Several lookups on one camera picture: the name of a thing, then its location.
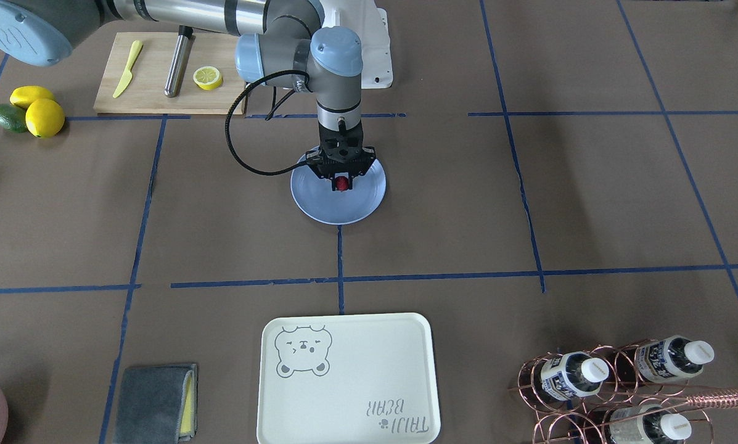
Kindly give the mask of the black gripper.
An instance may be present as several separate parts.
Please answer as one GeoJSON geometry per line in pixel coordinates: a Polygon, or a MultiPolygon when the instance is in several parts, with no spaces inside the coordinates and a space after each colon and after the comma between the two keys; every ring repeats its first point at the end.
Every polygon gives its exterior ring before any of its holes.
{"type": "Polygon", "coordinates": [[[338,191],[338,174],[347,174],[347,189],[354,189],[354,179],[365,175],[377,160],[376,150],[364,144],[363,124],[346,130],[328,129],[318,124],[319,144],[306,152],[306,165],[319,179],[329,179],[338,191]]]}

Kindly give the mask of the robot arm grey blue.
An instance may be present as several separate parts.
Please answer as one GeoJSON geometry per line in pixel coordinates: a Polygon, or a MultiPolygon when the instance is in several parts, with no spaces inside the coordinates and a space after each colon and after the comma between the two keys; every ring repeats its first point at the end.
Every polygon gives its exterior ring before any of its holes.
{"type": "Polygon", "coordinates": [[[351,28],[326,27],[319,1],[0,1],[0,50],[51,67],[110,22],[169,23],[234,38],[247,93],[261,84],[317,98],[319,144],[297,163],[333,191],[349,191],[377,156],[361,124],[363,43],[351,28]]]}

